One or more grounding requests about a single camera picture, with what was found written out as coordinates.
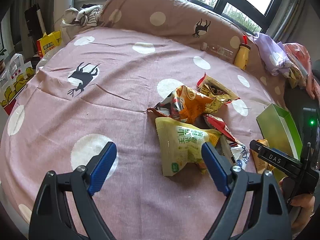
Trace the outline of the person's right hand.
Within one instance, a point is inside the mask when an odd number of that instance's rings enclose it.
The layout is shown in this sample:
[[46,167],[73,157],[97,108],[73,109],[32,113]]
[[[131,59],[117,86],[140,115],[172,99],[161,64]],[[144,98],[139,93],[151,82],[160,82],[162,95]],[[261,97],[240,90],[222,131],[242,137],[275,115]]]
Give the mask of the person's right hand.
[[314,213],[315,197],[313,194],[300,194],[290,200],[289,218],[293,236],[298,235],[310,222]]

